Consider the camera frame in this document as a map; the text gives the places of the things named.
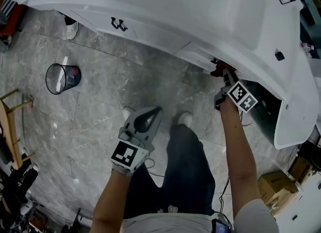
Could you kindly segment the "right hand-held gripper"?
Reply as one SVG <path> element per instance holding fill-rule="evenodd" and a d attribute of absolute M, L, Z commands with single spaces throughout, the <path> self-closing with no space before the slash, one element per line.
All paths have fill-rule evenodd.
<path fill-rule="evenodd" d="M 257 99 L 238 81 L 235 70 L 224 69 L 222 75 L 225 87 L 221 88 L 220 92 L 215 96 L 215 109 L 220 111 L 220 105 L 229 96 L 237 108 L 244 113 L 248 113 L 257 104 Z"/>

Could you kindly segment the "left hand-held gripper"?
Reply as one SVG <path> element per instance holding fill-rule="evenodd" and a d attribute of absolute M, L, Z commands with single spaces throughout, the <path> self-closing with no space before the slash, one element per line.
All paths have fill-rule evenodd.
<path fill-rule="evenodd" d="M 120 128 L 118 144 L 111 155 L 112 169 L 119 173 L 134 173 L 154 151 L 152 144 L 163 116 L 160 106 L 133 110 L 124 108 L 124 127 Z M 129 130 L 146 130 L 131 133 Z"/>

